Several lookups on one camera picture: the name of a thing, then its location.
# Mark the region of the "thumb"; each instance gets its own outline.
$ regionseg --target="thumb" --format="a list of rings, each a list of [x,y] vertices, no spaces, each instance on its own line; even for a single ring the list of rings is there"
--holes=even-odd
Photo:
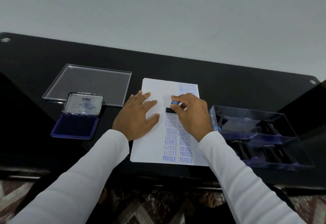
[[[181,115],[183,115],[183,112],[185,112],[185,110],[183,110],[179,105],[172,104],[170,107],[175,111],[179,118]]]
[[[148,131],[152,130],[152,128],[158,123],[159,119],[160,114],[155,114],[151,119],[147,121]]]

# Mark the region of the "ink pad case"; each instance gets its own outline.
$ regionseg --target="ink pad case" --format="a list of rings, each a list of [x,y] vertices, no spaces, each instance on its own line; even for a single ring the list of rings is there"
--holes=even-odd
[[[92,139],[98,123],[103,96],[71,92],[63,107],[63,114],[51,131],[52,137]]]

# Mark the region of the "white sleeve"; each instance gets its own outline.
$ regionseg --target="white sleeve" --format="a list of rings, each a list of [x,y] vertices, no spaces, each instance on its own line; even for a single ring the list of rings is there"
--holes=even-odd
[[[119,131],[108,130],[85,156],[38,194],[10,224],[85,223],[113,168],[128,154],[127,138]]]
[[[305,223],[238,158],[218,131],[208,133],[199,148],[218,178],[236,223]]]

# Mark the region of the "plastic storage box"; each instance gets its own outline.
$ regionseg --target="plastic storage box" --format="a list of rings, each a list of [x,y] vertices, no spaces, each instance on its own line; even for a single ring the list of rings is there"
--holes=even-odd
[[[250,167],[296,170],[314,166],[282,113],[212,106],[210,116],[214,130]]]

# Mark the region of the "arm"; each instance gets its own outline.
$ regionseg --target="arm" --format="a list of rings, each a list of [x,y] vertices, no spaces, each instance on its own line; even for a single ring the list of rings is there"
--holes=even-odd
[[[305,223],[238,158],[218,131],[199,148],[222,187],[236,223]]]
[[[115,168],[129,154],[128,141],[139,139],[157,124],[159,115],[148,121],[146,112],[157,101],[150,93],[132,95],[108,130],[74,166],[38,194],[11,221],[14,223],[85,223],[104,185]]]
[[[171,108],[177,113],[184,129],[199,142],[199,148],[218,178],[236,223],[304,223],[238,158],[222,135],[213,131],[205,101],[191,93],[171,96],[171,99],[182,102],[181,106],[171,105]]]

